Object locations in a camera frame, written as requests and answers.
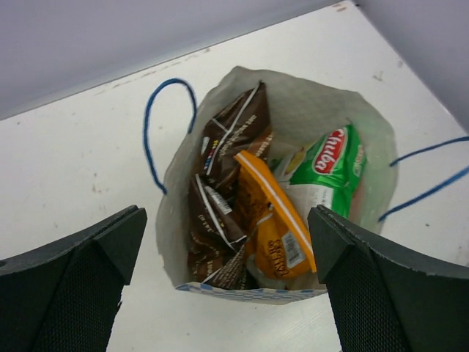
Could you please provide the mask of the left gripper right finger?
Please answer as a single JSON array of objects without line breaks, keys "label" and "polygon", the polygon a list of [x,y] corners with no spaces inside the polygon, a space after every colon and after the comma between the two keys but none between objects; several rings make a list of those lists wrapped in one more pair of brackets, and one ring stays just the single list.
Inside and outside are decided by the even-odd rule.
[{"label": "left gripper right finger", "polygon": [[468,268],[416,252],[324,206],[308,223],[343,351],[467,351]]}]

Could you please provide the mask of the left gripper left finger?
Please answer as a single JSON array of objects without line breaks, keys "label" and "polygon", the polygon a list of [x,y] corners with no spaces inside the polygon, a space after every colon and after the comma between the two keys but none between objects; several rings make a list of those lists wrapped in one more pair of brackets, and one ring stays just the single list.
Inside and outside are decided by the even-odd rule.
[{"label": "left gripper left finger", "polygon": [[105,351],[146,224],[132,205],[1,260],[1,350]]}]

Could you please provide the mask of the orange chips bag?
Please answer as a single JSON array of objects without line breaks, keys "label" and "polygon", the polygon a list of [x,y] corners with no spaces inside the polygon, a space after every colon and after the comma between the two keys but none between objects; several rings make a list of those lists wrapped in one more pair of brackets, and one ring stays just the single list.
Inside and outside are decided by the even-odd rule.
[{"label": "orange chips bag", "polygon": [[245,264],[261,287],[312,289],[317,285],[311,238],[267,164],[239,152],[234,211],[245,230]]}]

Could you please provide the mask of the green Chuba snack bag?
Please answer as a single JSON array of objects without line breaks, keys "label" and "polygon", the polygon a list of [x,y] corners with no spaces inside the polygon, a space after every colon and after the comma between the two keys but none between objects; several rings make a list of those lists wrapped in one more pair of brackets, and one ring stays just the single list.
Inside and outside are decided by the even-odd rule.
[{"label": "green Chuba snack bag", "polygon": [[273,174],[300,217],[325,206],[347,218],[366,165],[355,126],[349,124],[276,161]]}]

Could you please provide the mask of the blue checkered paper bag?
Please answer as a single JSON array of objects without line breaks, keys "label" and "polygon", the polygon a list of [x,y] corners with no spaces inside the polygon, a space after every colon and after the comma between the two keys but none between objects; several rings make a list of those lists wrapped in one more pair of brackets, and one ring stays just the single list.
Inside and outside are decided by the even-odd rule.
[{"label": "blue checkered paper bag", "polygon": [[393,127],[357,92],[328,87],[303,78],[272,70],[249,70],[234,67],[219,85],[211,89],[191,120],[191,132],[183,139],[164,175],[168,194],[163,196],[156,217],[156,240],[163,267],[177,290],[200,293],[233,301],[265,301],[286,304],[322,295],[320,289],[302,290],[224,290],[196,281],[183,265],[188,253],[188,193],[190,170],[201,146],[202,127],[241,92],[263,81],[273,121],[272,156],[280,157],[293,146],[319,137],[340,123],[351,121],[364,136],[365,150],[370,154],[371,169],[365,173],[366,190],[359,205],[359,224],[379,233],[378,216],[390,204],[396,189],[397,173],[389,167],[397,155]]}]

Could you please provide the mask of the brown sea salt chips bag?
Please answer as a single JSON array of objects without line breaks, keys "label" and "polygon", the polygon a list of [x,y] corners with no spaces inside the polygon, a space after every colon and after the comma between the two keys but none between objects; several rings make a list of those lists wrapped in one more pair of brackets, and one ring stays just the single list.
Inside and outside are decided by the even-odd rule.
[{"label": "brown sea salt chips bag", "polygon": [[259,81],[205,125],[193,170],[223,197],[232,197],[240,171],[235,156],[246,150],[266,161],[272,140],[267,87]]}]

